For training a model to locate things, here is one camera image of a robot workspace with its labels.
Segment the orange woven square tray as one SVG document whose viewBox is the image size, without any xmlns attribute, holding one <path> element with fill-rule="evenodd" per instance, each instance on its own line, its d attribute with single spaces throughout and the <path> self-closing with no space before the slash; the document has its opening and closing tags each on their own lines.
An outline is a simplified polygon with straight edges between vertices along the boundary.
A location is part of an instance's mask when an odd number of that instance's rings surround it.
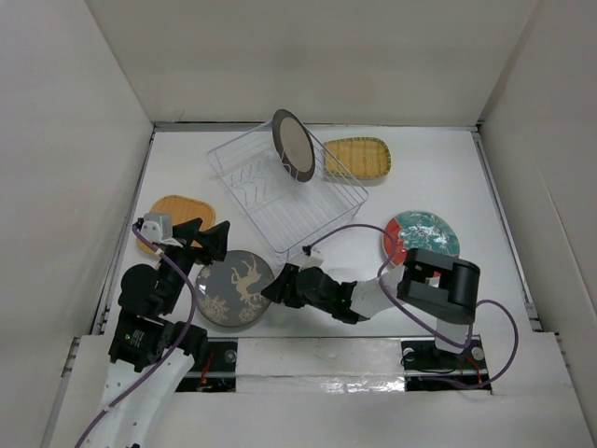
<svg viewBox="0 0 597 448">
<path fill-rule="evenodd" d="M 215 225 L 215 209 L 209 203 L 180 195 L 162 197 L 153 204 L 149 212 L 170 214 L 174 225 L 199 217 L 202 220 L 201 231 Z"/>
</svg>

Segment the grey deer pattern plate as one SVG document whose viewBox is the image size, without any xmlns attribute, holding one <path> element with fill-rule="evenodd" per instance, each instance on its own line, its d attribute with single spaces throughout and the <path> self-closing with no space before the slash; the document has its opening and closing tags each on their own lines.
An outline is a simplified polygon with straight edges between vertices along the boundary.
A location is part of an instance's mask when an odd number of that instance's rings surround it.
<svg viewBox="0 0 597 448">
<path fill-rule="evenodd" d="M 211 323 L 236 329 L 259 320 L 271 305 L 261 291 L 273 281 L 266 260 L 246 250 L 232 250 L 223 261 L 201 268 L 195 282 L 200 313 Z"/>
</svg>

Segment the grey rimmed cream plate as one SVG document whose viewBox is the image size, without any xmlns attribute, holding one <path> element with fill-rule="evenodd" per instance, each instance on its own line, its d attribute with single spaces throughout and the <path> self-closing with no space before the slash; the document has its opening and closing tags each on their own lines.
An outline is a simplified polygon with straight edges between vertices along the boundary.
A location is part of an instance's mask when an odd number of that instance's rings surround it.
<svg viewBox="0 0 597 448">
<path fill-rule="evenodd" d="M 312 139 L 299 119 L 278 109 L 271 121 L 273 144 L 283 167 L 298 182 L 309 182 L 315 168 Z"/>
</svg>

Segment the red teal floral plate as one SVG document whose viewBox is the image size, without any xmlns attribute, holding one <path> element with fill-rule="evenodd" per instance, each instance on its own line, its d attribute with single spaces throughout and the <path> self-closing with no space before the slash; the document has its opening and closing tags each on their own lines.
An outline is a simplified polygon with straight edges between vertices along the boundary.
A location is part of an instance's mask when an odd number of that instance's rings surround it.
<svg viewBox="0 0 597 448">
<path fill-rule="evenodd" d="M 422 248 L 458 258 L 460 241 L 453 228 L 442 217 L 427 211 L 409 210 L 391 218 L 385 225 L 397 243 L 391 264 L 401 264 L 409 249 Z"/>
</svg>

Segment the yellow woven green-rimmed tray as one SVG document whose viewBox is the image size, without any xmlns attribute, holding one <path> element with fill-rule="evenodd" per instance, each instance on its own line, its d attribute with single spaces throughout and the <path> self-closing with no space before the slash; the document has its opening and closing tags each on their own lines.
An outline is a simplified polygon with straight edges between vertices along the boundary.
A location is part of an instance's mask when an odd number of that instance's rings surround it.
<svg viewBox="0 0 597 448">
<path fill-rule="evenodd" d="M 350 137 L 324 143 L 325 169 L 333 175 L 373 180 L 389 174 L 392 162 L 386 143 L 377 137 Z"/>
</svg>

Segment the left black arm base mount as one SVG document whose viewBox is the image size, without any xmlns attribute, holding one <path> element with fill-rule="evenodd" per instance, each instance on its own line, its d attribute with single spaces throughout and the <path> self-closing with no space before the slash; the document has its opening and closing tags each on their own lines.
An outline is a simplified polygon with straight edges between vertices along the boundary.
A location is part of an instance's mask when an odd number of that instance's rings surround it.
<svg viewBox="0 0 597 448">
<path fill-rule="evenodd" d="M 210 339 L 204 360 L 191 368 L 181 380 L 176 391 L 181 393 L 235 392 L 237 359 L 237 339 Z"/>
</svg>

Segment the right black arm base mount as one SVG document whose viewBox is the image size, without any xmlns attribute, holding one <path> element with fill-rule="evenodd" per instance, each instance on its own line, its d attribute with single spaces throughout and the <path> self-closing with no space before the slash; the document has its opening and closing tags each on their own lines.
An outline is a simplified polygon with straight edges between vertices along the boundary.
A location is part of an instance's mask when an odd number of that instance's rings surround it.
<svg viewBox="0 0 597 448">
<path fill-rule="evenodd" d="M 431 339 L 405 340 L 400 344 L 407 392 L 457 390 L 437 378 L 478 385 L 490 377 L 479 339 L 474 339 L 462 354 L 439 350 Z"/>
</svg>

